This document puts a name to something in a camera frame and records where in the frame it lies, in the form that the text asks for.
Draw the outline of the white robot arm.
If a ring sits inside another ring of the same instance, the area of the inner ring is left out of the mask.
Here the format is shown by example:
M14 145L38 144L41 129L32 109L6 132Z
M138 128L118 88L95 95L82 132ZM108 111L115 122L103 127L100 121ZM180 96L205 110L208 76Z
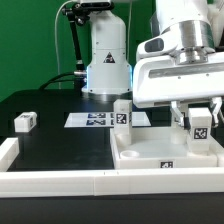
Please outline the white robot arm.
M133 76L120 77L126 60L108 12L92 18L92 61L84 91L92 95L133 93L139 108L209 101L213 122L221 117L224 97L224 52L215 50L207 0L155 0L148 40L136 44Z

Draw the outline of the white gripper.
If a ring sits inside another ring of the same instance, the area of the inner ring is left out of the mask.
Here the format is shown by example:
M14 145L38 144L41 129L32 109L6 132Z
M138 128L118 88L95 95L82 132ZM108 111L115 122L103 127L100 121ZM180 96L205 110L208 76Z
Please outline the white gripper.
M133 74L133 102L139 108L171 103L173 121L184 126L179 102L211 99L213 127L223 120L224 52L217 52L199 30L169 31L141 43Z

